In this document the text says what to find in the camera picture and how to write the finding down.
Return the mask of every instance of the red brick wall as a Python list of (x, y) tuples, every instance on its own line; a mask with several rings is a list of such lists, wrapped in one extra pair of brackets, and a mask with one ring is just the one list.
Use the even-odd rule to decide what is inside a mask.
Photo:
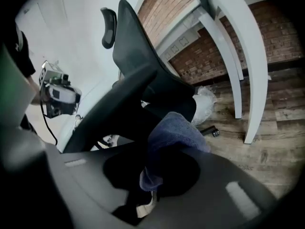
[[(296, 30), (289, 19), (274, 5), (273, 0), (252, 4), (251, 9), (262, 33), (268, 63), (294, 60), (303, 57)], [(226, 17), (220, 19), (228, 31), (242, 68), (247, 68), (240, 42)], [(205, 28), (200, 38), (170, 60), (182, 79), (190, 84), (227, 74), (224, 61)]]
[(144, 0), (138, 16), (153, 45), (158, 36), (194, 0)]

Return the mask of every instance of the chair backrest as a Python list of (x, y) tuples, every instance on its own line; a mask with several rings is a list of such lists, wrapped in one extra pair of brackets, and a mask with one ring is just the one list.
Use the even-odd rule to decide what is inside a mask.
[(194, 87), (166, 68), (148, 39), (137, 14), (126, 0), (119, 3), (112, 57), (124, 76), (144, 64), (157, 70), (155, 80), (148, 85), (142, 96), (142, 100), (146, 102), (187, 98), (195, 93)]

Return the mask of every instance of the white plastic bag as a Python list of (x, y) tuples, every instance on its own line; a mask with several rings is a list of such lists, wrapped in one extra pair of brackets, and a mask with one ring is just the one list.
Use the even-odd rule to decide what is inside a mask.
[(200, 125), (204, 122), (213, 112), (214, 103), (217, 102), (216, 96), (208, 90), (205, 86), (198, 89), (198, 94), (193, 96), (196, 101), (196, 113), (192, 120), (194, 126)]

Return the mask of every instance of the white wall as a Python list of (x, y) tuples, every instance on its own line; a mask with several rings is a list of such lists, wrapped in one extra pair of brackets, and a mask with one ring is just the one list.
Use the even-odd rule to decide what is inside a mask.
[[(94, 104), (117, 80), (118, 68), (112, 60), (112, 49), (104, 49), (101, 40), (104, 20), (100, 8), (108, 7), (117, 12), (120, 0), (30, 0), (16, 18), (20, 29), (29, 41), (30, 58), (37, 73), (44, 60), (55, 62), (69, 74), (72, 85), (82, 91), (78, 113), (86, 115)], [(133, 7), (138, 0), (127, 0)], [(28, 117), (38, 134), (52, 142), (40, 109), (30, 106)], [(59, 116), (48, 120), (59, 139), (59, 148), (71, 134), (74, 116)]]

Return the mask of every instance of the cable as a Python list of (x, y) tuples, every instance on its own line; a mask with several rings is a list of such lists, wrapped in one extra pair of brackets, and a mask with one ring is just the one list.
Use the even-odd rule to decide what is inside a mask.
[(55, 135), (53, 134), (53, 132), (49, 128), (47, 120), (46, 120), (46, 115), (44, 114), (44, 111), (43, 111), (43, 107), (42, 107), (42, 90), (40, 90), (40, 108), (41, 108), (42, 116), (43, 116), (44, 122), (45, 122), (45, 124), (47, 126), (47, 129), (49, 130), (49, 132), (51, 133), (51, 135), (55, 139), (55, 146), (56, 146), (57, 145), (57, 138), (55, 137)]

